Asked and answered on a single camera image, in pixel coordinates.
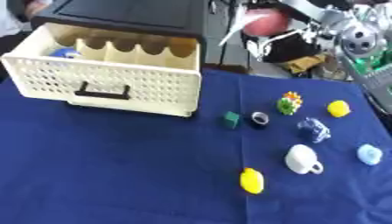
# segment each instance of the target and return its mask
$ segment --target table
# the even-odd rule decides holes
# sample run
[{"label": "table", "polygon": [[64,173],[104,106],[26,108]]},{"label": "table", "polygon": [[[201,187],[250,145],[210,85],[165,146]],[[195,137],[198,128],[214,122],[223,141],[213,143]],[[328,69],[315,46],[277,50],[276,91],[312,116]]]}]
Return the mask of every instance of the table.
[{"label": "table", "polygon": [[[298,91],[304,106],[280,115],[275,101]],[[331,118],[326,104],[346,100],[353,113]],[[360,89],[321,80],[278,80],[203,72],[192,119],[27,99],[0,86],[0,222],[390,223],[392,141]],[[267,129],[220,125],[228,110],[270,115]],[[314,145],[325,172],[299,176],[284,154],[301,144],[296,123],[318,117],[332,139]],[[369,168],[355,157],[364,143],[386,157]],[[261,171],[263,194],[239,187],[243,167]]]}]

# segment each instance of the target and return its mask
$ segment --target white cup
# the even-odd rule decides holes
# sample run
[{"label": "white cup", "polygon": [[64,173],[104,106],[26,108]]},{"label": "white cup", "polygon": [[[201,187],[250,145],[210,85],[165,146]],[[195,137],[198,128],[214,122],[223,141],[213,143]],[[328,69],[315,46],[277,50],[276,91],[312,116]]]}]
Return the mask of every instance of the white cup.
[{"label": "white cup", "polygon": [[298,174],[320,174],[324,170],[324,166],[317,160],[316,152],[303,144],[291,147],[285,161],[287,166]]}]

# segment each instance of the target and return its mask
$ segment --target light blue cup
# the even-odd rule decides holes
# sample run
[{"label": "light blue cup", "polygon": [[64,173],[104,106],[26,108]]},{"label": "light blue cup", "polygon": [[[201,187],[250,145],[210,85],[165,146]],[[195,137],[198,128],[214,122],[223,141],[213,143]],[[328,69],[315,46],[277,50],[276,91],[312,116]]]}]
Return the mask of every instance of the light blue cup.
[{"label": "light blue cup", "polygon": [[362,145],[357,151],[357,156],[366,165],[378,165],[382,161],[382,151],[370,144]]}]

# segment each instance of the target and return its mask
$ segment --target yellow lemon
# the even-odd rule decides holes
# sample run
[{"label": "yellow lemon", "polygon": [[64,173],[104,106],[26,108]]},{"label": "yellow lemon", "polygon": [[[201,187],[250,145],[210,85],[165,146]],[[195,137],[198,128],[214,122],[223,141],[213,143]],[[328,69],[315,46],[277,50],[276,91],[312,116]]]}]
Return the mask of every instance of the yellow lemon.
[{"label": "yellow lemon", "polygon": [[240,179],[242,188],[249,193],[259,194],[264,190],[264,177],[259,171],[245,168]]},{"label": "yellow lemon", "polygon": [[328,111],[334,117],[343,117],[350,114],[351,110],[345,101],[333,101],[328,106]]}]

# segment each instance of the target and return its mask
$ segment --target green cube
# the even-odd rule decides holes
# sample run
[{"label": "green cube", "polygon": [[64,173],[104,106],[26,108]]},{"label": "green cube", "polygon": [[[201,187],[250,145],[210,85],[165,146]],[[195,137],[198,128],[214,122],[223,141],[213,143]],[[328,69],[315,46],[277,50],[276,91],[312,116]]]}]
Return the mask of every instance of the green cube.
[{"label": "green cube", "polygon": [[235,129],[240,121],[240,115],[228,111],[224,116],[225,125],[230,129]]}]

